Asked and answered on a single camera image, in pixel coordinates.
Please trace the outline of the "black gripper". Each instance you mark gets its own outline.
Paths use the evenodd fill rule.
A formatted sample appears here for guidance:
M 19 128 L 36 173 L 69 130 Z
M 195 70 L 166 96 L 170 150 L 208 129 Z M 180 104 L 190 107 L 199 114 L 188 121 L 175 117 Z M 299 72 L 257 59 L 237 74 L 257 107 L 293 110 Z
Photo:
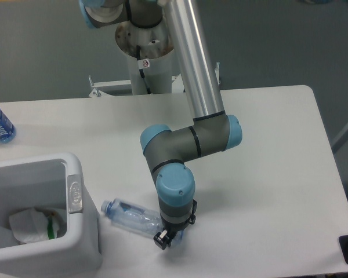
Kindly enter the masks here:
M 161 219 L 164 230 L 154 236 L 155 244 L 162 250 L 177 244 L 178 231 L 186 229 L 196 221 L 197 201 L 192 200 L 181 206 L 173 206 L 161 200 Z

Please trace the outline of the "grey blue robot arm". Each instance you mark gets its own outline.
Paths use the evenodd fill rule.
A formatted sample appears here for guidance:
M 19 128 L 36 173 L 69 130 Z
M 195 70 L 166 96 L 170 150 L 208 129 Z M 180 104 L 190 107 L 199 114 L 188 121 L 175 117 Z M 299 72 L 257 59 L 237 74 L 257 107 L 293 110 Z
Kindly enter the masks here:
M 154 241 L 165 249 L 195 223 L 195 179 L 187 162 L 234 148 L 242 128 L 226 113 L 211 63 L 197 1 L 80 1 L 90 28 L 115 27 L 126 57 L 132 93 L 171 93 L 172 60 L 179 66 L 191 121 L 171 128 L 158 120 L 143 130 L 140 145 L 159 204 Z

